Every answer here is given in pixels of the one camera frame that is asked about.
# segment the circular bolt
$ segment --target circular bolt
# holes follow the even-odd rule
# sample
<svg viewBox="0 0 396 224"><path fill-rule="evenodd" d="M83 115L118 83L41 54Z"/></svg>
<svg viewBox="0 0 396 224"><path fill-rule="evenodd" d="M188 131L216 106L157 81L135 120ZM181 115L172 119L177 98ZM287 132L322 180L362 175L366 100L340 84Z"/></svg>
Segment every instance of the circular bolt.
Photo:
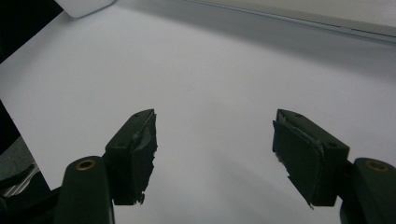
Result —
<svg viewBox="0 0 396 224"><path fill-rule="evenodd" d="M81 161L76 165L76 169L80 171L85 171L91 169L93 166L95 166L96 162L93 160L85 160Z"/></svg>
<svg viewBox="0 0 396 224"><path fill-rule="evenodd" d="M366 161L366 165L378 172L387 172L388 166L380 161Z"/></svg>

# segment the gray surface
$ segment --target gray surface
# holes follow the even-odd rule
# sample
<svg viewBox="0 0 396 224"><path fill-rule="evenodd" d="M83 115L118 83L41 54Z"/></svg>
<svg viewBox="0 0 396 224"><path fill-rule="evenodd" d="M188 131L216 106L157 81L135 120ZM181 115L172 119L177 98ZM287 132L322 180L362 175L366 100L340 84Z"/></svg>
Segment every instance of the gray surface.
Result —
<svg viewBox="0 0 396 224"><path fill-rule="evenodd" d="M0 180L7 179L25 170L35 160L28 147L19 137L1 156L0 156Z"/></svg>
<svg viewBox="0 0 396 224"><path fill-rule="evenodd" d="M120 0L62 13L0 65L0 97L52 188L155 108L158 151L142 206L117 223L339 223L312 211L271 150L278 108L396 163L396 47L187 1Z"/></svg>
<svg viewBox="0 0 396 224"><path fill-rule="evenodd" d="M394 0L201 0L201 2L396 36Z"/></svg>

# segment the metal screw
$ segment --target metal screw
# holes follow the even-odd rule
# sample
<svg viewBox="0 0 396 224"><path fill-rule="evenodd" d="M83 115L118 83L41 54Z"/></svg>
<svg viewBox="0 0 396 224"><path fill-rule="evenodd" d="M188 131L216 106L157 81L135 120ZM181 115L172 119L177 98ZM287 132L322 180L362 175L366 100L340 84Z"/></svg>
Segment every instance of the metal screw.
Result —
<svg viewBox="0 0 396 224"><path fill-rule="evenodd" d="M76 165L76 169L80 171L85 171L91 169L93 166L95 166L96 162L93 160L85 160L81 161Z"/></svg>
<svg viewBox="0 0 396 224"><path fill-rule="evenodd" d="M378 172L387 172L389 167L380 161L366 161L366 165Z"/></svg>

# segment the white object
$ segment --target white object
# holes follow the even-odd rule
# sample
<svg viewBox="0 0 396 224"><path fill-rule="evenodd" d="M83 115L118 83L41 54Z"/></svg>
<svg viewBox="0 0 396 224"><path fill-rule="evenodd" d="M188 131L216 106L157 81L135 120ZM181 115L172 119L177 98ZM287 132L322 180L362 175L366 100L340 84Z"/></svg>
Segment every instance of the white object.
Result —
<svg viewBox="0 0 396 224"><path fill-rule="evenodd" d="M396 42L394 0L192 0Z"/></svg>
<svg viewBox="0 0 396 224"><path fill-rule="evenodd" d="M112 4L115 0L55 0L67 14L78 18Z"/></svg>

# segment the white table surface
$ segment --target white table surface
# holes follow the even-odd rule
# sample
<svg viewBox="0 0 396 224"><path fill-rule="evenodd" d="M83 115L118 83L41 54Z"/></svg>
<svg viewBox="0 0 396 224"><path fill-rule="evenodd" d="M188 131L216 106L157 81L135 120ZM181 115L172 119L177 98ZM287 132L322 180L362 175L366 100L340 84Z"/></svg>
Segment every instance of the white table surface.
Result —
<svg viewBox="0 0 396 224"><path fill-rule="evenodd" d="M0 97L51 188L155 108L145 203L118 223L339 223L312 211L272 152L278 108L396 164L396 46L178 0L59 15L0 65Z"/></svg>

